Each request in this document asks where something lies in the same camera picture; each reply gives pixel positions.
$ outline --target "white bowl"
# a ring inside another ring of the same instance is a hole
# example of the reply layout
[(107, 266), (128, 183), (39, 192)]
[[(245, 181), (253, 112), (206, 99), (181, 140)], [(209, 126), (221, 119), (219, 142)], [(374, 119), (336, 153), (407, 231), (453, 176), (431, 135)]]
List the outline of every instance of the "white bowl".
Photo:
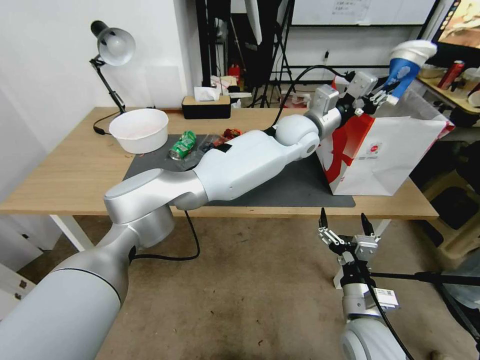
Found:
[(110, 134), (121, 147), (132, 154), (150, 153), (162, 147), (169, 136), (169, 117), (157, 109), (138, 109), (116, 117), (109, 127)]

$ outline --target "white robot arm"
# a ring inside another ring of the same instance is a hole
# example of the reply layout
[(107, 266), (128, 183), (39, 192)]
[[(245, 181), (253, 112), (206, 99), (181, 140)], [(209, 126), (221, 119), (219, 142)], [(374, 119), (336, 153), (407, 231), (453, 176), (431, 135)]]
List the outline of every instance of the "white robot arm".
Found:
[(305, 115), (234, 138), (207, 152), (193, 170), (152, 169), (111, 188), (104, 197), (111, 229), (94, 249), (53, 269), (0, 323), (0, 357), (94, 359), (127, 295), (136, 250), (157, 244), (174, 228), (169, 205), (191, 210), (232, 200), (273, 178), (353, 116), (353, 101), (376, 81), (358, 73), (342, 99), (323, 85)]

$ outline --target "tissue box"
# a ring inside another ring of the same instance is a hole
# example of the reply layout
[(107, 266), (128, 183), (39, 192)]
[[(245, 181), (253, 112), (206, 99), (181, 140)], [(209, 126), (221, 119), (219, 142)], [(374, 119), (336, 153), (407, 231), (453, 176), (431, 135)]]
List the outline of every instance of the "tissue box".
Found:
[(231, 109), (230, 96), (221, 95), (217, 101), (196, 101), (185, 96), (181, 102), (185, 119), (228, 119)]

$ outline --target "light stand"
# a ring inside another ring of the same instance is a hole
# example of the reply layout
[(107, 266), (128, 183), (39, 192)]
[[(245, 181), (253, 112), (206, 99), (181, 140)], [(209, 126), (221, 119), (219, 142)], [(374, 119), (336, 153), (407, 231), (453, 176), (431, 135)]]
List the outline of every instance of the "light stand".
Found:
[(90, 60), (90, 64), (95, 68), (96, 73), (100, 77), (101, 81), (105, 85), (106, 89), (108, 90), (108, 94), (112, 98), (113, 102), (118, 106), (118, 109), (120, 110), (120, 114), (125, 113), (125, 103), (120, 97), (120, 95), (117, 94), (115, 90), (113, 90), (107, 80), (105, 79), (104, 75), (102, 74), (101, 67), (106, 64), (105, 61), (101, 60), (100, 55), (95, 56), (93, 59)]
[(112, 90), (102, 74), (105, 64), (120, 66), (128, 63), (135, 52), (135, 40), (127, 31), (117, 27), (108, 27), (103, 21), (95, 20), (90, 30), (97, 38), (98, 55), (90, 60), (96, 73), (108, 90), (113, 102), (118, 106), (120, 114), (125, 113), (125, 103), (116, 91)]

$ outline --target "red and white paper bag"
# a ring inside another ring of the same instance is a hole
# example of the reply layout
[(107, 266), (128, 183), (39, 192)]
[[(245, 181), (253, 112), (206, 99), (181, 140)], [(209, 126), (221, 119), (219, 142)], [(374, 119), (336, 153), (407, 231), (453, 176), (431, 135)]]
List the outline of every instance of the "red and white paper bag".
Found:
[(411, 90), (375, 116), (354, 116), (320, 143), (316, 153), (334, 195), (395, 194), (433, 143), (454, 128)]

